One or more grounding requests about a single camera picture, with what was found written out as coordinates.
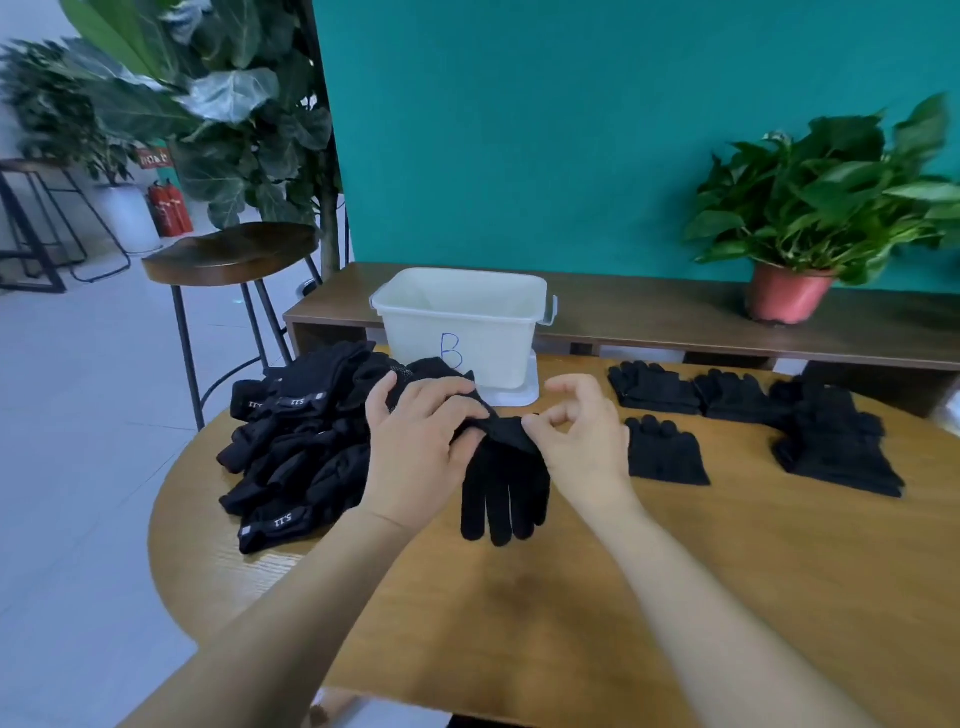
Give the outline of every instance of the bar stool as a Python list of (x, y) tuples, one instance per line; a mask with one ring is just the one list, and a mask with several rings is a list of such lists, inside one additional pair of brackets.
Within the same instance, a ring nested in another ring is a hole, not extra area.
[[(67, 181), (68, 186), (50, 187), (47, 184), (47, 181), (43, 179), (43, 173), (48, 175), (60, 173)], [(120, 244), (120, 241), (117, 240), (117, 236), (113, 234), (113, 231), (104, 221), (104, 218), (102, 218), (100, 213), (97, 212), (97, 208), (94, 207), (93, 204), (87, 199), (84, 191), (80, 189), (80, 186), (73, 179), (73, 176), (70, 174), (68, 164), (57, 161), (56, 159), (0, 159), (0, 174), (19, 174), (27, 178), (27, 182), (30, 183), (30, 188), (34, 192), (36, 204), (40, 208), (40, 212), (43, 214), (43, 219), (47, 222), (47, 227), (50, 228), (50, 232), (54, 236), (54, 242), (42, 243), (42, 245), (48, 248), (58, 248), (63, 253), (63, 263), (60, 263), (57, 267), (65, 266), (70, 270), (70, 275), (81, 283), (95, 283), (98, 280), (108, 279), (111, 276), (116, 276), (118, 273), (123, 273), (124, 271), (130, 269), (130, 255)], [(70, 237), (73, 238), (74, 245), (77, 247), (77, 251), (74, 254), (71, 254), (70, 251), (67, 250), (66, 244), (60, 239), (60, 233), (57, 231), (57, 226), (54, 223), (53, 217), (47, 209), (47, 205), (43, 202), (43, 197), (40, 195), (40, 190), (37, 189), (38, 185), (40, 189), (46, 193), (47, 199), (54, 207), (54, 210), (57, 211), (57, 214), (60, 216), (63, 224), (66, 226), (67, 231), (70, 233)], [(63, 212), (63, 208), (60, 207), (60, 203), (57, 202), (57, 198), (54, 197), (54, 192), (80, 195), (80, 199), (84, 201), (87, 207), (89, 207), (90, 212), (93, 213), (93, 216), (97, 219), (97, 222), (100, 223), (100, 226), (104, 229), (104, 231), (106, 231), (110, 240), (113, 241), (113, 245), (116, 246), (117, 250), (125, 258), (125, 262), (122, 266), (116, 270), (112, 270), (108, 273), (103, 273), (100, 276), (94, 276), (88, 279), (81, 278), (77, 275), (74, 266), (80, 265), (81, 263), (86, 263), (86, 261), (89, 259), (89, 253), (86, 251), (86, 247), (84, 246), (84, 242), (80, 239), (80, 236), (77, 235), (77, 232), (73, 229), (73, 226), (70, 225), (70, 220), (67, 218), (66, 213)], [(31, 228), (33, 228), (33, 224), (30, 223), (29, 220), (27, 223)], [(29, 244), (25, 244), (20, 239), (20, 232), (17, 229), (17, 225), (13, 223), (12, 218), (10, 221), (10, 229), (11, 233), (13, 234), (13, 242), (16, 244), (18, 251), (23, 251), (30, 247)], [(25, 276), (32, 279), (39, 278), (40, 273), (31, 271), (27, 267), (26, 260), (21, 259), (20, 262), (23, 266), (23, 273)]]
[[(190, 387), (190, 399), (193, 402), (193, 414), (197, 421), (197, 430), (204, 428), (204, 404), (213, 390), (231, 376), (260, 360), (264, 369), (269, 366), (267, 353), (260, 336), (260, 327), (253, 311), (253, 300), (249, 283), (253, 283), (263, 305), (267, 322), (273, 331), (283, 361), (290, 364), (292, 358), (287, 342), (283, 338), (286, 328), (281, 328), (276, 318), (274, 306), (267, 293), (263, 279), (289, 268), (299, 260), (304, 260), (310, 268), (314, 280), (320, 284), (320, 272), (310, 254), (317, 250), (317, 232), (312, 225), (297, 223), (244, 223), (210, 235), (183, 237), (169, 248), (143, 259), (147, 278), (170, 286), (174, 296), (174, 311), (177, 314), (177, 327), (180, 330), (180, 344), (183, 347), (183, 362), (186, 366), (186, 380)], [(190, 331), (186, 324), (186, 312), (183, 308), (182, 286), (222, 286), (240, 285), (243, 300), (247, 305), (247, 315), (253, 329), (258, 357), (241, 364), (221, 376), (201, 397), (197, 385), (197, 370), (193, 363), (193, 350), (190, 347)]]

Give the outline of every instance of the red sign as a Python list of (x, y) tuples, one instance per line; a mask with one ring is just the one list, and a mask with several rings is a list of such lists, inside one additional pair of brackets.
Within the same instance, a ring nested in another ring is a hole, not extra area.
[(170, 152), (165, 147), (137, 147), (136, 155), (140, 157), (140, 169), (157, 169), (174, 165), (170, 160)]

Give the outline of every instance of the red fire extinguisher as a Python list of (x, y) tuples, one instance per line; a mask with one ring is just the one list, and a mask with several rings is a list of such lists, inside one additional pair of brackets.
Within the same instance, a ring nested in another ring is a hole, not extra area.
[(190, 220), (190, 213), (187, 212), (186, 202), (183, 200), (183, 193), (180, 192), (180, 189), (172, 182), (164, 184), (163, 189), (166, 190), (167, 197), (170, 200), (170, 207), (174, 210), (177, 222), (180, 223), (180, 232), (193, 232), (193, 222)]
[(156, 210), (156, 218), (159, 222), (160, 235), (163, 237), (176, 237), (183, 233), (180, 229), (180, 221), (177, 219), (177, 213), (170, 203), (170, 196), (165, 187), (160, 186), (159, 182), (150, 185), (150, 204)]

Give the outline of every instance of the pink flower pot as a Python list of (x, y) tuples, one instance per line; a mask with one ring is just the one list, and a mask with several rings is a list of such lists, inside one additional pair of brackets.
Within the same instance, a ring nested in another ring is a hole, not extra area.
[(806, 321), (833, 285), (833, 274), (794, 273), (768, 263), (755, 263), (747, 288), (747, 312), (754, 321), (799, 324)]

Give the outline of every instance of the white planter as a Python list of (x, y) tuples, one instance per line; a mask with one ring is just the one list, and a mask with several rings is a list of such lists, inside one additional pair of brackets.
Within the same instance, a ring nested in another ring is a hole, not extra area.
[(128, 253), (159, 250), (160, 236), (143, 190), (135, 184), (121, 184), (96, 187), (93, 194), (97, 211)]

